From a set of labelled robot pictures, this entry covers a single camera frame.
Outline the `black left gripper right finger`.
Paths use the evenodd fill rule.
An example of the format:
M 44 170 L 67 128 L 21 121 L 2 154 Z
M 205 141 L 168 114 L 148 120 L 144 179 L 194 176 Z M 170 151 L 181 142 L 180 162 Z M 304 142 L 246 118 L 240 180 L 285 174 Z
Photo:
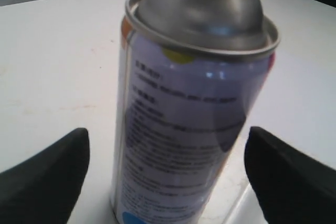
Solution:
M 268 223 L 335 223 L 334 169 L 257 126 L 244 165 Z

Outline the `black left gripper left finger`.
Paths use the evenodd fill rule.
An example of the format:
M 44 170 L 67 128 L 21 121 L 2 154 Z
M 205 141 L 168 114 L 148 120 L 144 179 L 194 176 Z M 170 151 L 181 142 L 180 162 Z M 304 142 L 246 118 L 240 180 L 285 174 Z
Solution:
M 89 163 L 89 132 L 77 128 L 2 172 L 1 223 L 67 223 Z

